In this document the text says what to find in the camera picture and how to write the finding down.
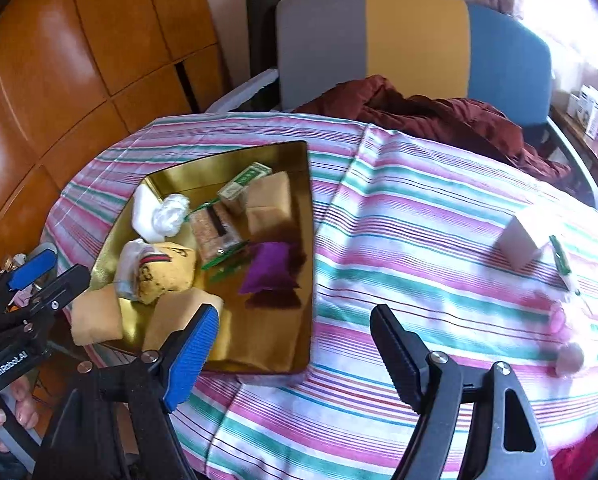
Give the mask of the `yellow sponge block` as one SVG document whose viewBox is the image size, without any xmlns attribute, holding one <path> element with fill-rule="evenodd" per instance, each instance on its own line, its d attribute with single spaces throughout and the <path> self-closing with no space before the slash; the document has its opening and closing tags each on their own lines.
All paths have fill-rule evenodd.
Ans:
<svg viewBox="0 0 598 480">
<path fill-rule="evenodd" d="M 277 230 L 293 218 L 290 180 L 286 171 L 259 178 L 247 188 L 246 218 L 251 235 Z"/>
<path fill-rule="evenodd" d="M 83 292 L 72 301 L 70 315 L 72 340 L 76 346 L 119 340 L 124 334 L 121 310 L 113 284 Z"/>
</svg>

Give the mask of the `white towel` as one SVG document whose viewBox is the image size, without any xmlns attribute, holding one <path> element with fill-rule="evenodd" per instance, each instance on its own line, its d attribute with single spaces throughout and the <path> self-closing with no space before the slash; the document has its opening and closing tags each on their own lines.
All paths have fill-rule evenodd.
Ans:
<svg viewBox="0 0 598 480">
<path fill-rule="evenodd" d="M 115 292 L 119 298 L 138 301 L 138 273 L 140 261 L 153 251 L 154 247 L 142 238 L 130 240 L 122 247 L 114 276 Z"/>
</svg>

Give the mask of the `yellow patterned pouch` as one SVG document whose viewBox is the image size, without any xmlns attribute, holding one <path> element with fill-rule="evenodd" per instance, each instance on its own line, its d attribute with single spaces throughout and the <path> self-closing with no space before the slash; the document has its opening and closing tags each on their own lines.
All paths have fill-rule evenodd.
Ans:
<svg viewBox="0 0 598 480">
<path fill-rule="evenodd" d="M 136 269 L 136 298 L 152 304 L 167 292 L 184 292 L 193 286 L 196 250 L 174 243 L 149 246 Z"/>
</svg>

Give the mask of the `white soap block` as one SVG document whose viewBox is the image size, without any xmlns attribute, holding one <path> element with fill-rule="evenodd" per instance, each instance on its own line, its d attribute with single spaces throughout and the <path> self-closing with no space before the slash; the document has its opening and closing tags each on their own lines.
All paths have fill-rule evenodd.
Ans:
<svg viewBox="0 0 598 480">
<path fill-rule="evenodd" d="M 145 183 L 141 183 L 133 193 L 131 226 L 146 243 L 162 243 L 165 240 L 153 226 L 153 214 L 160 205 L 160 200 Z"/>
</svg>

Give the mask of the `green cracker pack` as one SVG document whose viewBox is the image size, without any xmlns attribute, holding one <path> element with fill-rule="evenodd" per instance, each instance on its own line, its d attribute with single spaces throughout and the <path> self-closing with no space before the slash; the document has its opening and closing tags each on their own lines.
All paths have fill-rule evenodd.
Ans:
<svg viewBox="0 0 598 480">
<path fill-rule="evenodd" d="M 186 220 L 191 225 L 203 270 L 218 266 L 247 245 L 218 198 L 193 209 Z"/>
</svg>

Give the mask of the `green small box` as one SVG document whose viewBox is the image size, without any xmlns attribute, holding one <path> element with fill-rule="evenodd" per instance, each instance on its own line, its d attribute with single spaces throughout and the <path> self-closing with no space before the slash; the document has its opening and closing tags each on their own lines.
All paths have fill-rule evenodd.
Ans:
<svg viewBox="0 0 598 480">
<path fill-rule="evenodd" d="M 249 185 L 271 173 L 270 167 L 261 162 L 254 162 L 220 188 L 218 192 L 220 202 L 231 214 L 238 216 L 245 208 Z"/>
</svg>

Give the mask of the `purple snack packet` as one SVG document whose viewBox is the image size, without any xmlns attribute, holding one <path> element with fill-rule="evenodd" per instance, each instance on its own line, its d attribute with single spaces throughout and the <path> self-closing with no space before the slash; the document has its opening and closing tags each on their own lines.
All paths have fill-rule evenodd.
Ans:
<svg viewBox="0 0 598 480">
<path fill-rule="evenodd" d="M 245 306 L 264 309 L 297 309 L 302 306 L 302 302 L 293 289 L 260 290 L 247 298 Z"/>
<path fill-rule="evenodd" d="M 305 262 L 297 243 L 262 242 L 250 247 L 251 261 L 239 292 L 254 294 L 260 290 L 294 289 Z"/>
</svg>

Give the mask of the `white plastic ball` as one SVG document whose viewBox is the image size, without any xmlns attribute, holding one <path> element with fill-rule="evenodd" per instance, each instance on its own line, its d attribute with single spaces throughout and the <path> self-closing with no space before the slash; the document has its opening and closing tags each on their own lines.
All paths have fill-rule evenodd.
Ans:
<svg viewBox="0 0 598 480">
<path fill-rule="evenodd" d="M 584 364 L 584 350 L 576 341 L 569 341 L 558 350 L 555 374 L 559 377 L 573 376 L 582 370 Z"/>
<path fill-rule="evenodd" d="M 154 210 L 151 224 L 160 236 L 176 236 L 187 218 L 188 211 L 189 199 L 186 196 L 170 194 Z"/>
</svg>

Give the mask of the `pink hair roller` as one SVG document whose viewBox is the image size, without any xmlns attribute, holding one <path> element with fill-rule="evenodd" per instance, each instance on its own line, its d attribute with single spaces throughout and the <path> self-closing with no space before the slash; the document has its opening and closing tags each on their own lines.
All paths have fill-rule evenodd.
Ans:
<svg viewBox="0 0 598 480">
<path fill-rule="evenodd" d="M 554 302 L 550 307 L 549 333 L 569 340 L 588 326 L 588 318 L 577 302 Z"/>
</svg>

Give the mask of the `striped tablecloth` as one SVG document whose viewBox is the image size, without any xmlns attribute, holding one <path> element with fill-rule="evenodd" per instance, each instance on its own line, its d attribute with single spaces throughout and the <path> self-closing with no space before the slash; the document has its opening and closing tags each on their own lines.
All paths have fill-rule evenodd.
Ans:
<svg viewBox="0 0 598 480">
<path fill-rule="evenodd" d="M 192 466 L 212 479 L 387 479 L 416 417 L 369 335 L 387 304 L 406 330 L 457 362 L 512 365 L 551 451 L 598 425 L 598 212 L 522 172 L 402 132 L 308 115 L 161 118 L 96 156 L 60 193 L 43 238 L 62 268 L 92 266 L 142 177 L 237 148 L 304 140 L 316 248 L 311 364 L 291 387 L 203 377 L 173 415 Z M 508 219 L 543 206 L 593 315 L 597 360 L 555 377 L 545 257 L 514 272 L 495 241 Z"/>
</svg>

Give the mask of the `gold metal tray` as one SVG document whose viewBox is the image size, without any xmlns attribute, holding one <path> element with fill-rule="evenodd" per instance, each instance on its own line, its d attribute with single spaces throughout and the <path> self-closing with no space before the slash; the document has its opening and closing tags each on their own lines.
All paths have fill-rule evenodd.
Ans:
<svg viewBox="0 0 598 480">
<path fill-rule="evenodd" d="M 259 162 L 267 182 L 240 214 L 221 210 L 219 192 L 241 170 Z M 303 141 L 240 148 L 147 174 L 142 185 L 156 200 L 172 194 L 192 208 L 211 203 L 199 228 L 186 221 L 173 243 L 194 248 L 229 220 L 244 246 L 223 261 L 197 261 L 194 287 L 218 296 L 218 337 L 203 370 L 242 382 L 274 382 L 302 374 L 311 352 L 314 226 L 308 145 Z"/>
</svg>

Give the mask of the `beige cardboard box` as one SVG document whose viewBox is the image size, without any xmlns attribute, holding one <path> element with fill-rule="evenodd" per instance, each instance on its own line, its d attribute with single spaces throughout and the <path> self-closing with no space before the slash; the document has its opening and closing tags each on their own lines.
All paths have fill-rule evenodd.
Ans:
<svg viewBox="0 0 598 480">
<path fill-rule="evenodd" d="M 516 214 L 497 237 L 496 246 L 514 270 L 538 258 L 548 243 L 545 222 L 534 214 Z"/>
</svg>

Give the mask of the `wooden desk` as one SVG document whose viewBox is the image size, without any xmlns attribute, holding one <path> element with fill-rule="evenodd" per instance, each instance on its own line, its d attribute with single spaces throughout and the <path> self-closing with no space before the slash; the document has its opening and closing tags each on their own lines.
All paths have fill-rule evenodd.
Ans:
<svg viewBox="0 0 598 480">
<path fill-rule="evenodd" d="M 598 167 L 598 141 L 587 136 L 581 126 L 569 115 L 557 110 L 554 105 L 550 107 L 549 117 L 561 128 L 562 132 L 576 147 L 581 156 L 591 159 L 593 165 Z"/>
</svg>

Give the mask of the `dark red blanket on chair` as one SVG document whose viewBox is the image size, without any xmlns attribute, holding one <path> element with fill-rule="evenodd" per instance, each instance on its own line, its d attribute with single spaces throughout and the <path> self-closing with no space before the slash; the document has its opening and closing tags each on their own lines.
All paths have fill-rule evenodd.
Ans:
<svg viewBox="0 0 598 480">
<path fill-rule="evenodd" d="M 297 113 L 367 122 L 503 162 L 552 185 L 571 172 L 523 139 L 521 127 L 491 104 L 468 98 L 406 98 L 385 77 L 337 84 L 295 109 Z"/>
</svg>

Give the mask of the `white boxes on desk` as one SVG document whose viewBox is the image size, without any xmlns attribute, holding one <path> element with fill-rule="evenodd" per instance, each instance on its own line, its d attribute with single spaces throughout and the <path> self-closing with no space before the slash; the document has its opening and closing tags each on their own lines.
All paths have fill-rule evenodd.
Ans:
<svg viewBox="0 0 598 480">
<path fill-rule="evenodd" d="M 584 84 L 579 93 L 571 93 L 567 115 L 583 130 L 586 136 L 598 141 L 598 90 Z"/>
</svg>

